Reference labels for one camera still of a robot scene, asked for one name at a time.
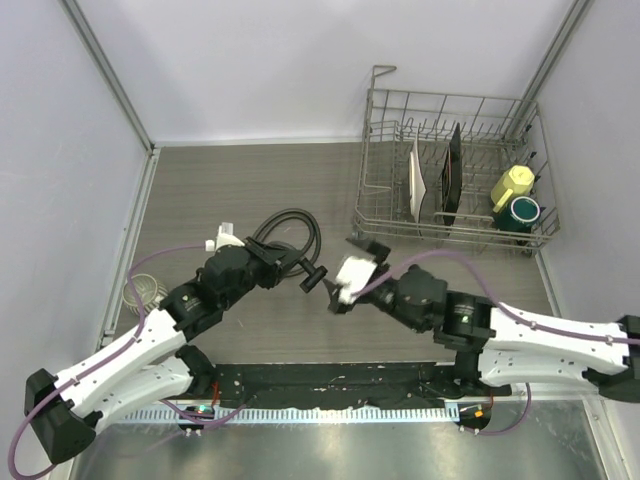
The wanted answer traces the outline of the black T-shaped fitting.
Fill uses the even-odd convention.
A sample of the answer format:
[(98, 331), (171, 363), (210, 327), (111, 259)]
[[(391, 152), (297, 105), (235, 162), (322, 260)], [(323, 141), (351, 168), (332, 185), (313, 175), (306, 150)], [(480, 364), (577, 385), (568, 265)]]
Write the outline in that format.
[(307, 277), (300, 283), (300, 288), (304, 293), (309, 293), (313, 290), (328, 273), (328, 270), (324, 266), (315, 266), (306, 258), (301, 259), (299, 265), (303, 271), (307, 273)]

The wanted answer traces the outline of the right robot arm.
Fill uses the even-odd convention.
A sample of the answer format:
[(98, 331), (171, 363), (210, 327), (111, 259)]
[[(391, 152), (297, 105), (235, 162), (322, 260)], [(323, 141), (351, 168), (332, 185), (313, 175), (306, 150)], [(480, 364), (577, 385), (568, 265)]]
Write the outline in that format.
[[(548, 316), (498, 299), (471, 261), (451, 250), (428, 250), (391, 266), (388, 247), (355, 241), (365, 257), (348, 256), (324, 283), (329, 309), (346, 314), (371, 305), (415, 333), (455, 351), (451, 380), (465, 395), (517, 383), (591, 385), (609, 400), (639, 400), (639, 319), (609, 322)], [(421, 267), (431, 258), (463, 266), (479, 295), (455, 291)]]

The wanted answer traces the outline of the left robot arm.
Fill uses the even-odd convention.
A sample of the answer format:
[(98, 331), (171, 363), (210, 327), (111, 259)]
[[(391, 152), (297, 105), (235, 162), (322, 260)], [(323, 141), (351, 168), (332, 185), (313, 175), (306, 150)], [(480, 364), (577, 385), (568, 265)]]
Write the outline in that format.
[(303, 272), (314, 279), (326, 273), (315, 267), (316, 254), (284, 242), (222, 231), (198, 247), (209, 254), (204, 266), (142, 313), (134, 328), (57, 373), (40, 368), (27, 377), (24, 419), (16, 433), (31, 429), (52, 467), (148, 403), (182, 394), (205, 397), (216, 369), (191, 340), (256, 287), (272, 289)]

